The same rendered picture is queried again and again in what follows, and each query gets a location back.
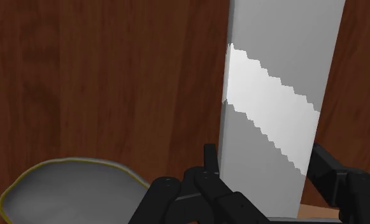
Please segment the white rectangular block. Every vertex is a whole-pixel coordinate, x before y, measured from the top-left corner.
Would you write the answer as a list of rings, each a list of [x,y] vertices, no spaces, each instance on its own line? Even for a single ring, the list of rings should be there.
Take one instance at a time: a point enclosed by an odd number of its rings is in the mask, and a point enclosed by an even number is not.
[[[220,177],[298,214],[345,0],[229,0]]]

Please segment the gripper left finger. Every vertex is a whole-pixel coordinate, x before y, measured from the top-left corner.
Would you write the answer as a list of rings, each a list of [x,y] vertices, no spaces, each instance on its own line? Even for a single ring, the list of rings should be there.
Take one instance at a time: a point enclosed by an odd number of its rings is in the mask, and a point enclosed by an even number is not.
[[[232,191],[219,177],[215,144],[205,144],[204,165],[191,167],[179,181],[155,179],[129,224],[269,224],[241,192]]]

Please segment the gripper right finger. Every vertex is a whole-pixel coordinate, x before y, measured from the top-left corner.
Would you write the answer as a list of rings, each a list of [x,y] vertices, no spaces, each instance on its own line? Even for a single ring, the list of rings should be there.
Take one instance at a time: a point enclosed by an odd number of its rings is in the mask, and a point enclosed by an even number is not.
[[[370,174],[341,165],[326,149],[313,144],[307,178],[324,201],[339,209],[344,224],[370,224]]]

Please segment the grey bowl with yellow rim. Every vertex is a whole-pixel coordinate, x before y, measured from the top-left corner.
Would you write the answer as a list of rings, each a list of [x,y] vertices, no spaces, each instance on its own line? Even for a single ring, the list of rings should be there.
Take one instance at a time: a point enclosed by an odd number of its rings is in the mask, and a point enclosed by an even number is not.
[[[68,157],[24,171],[0,196],[6,224],[128,224],[149,183],[129,167]]]

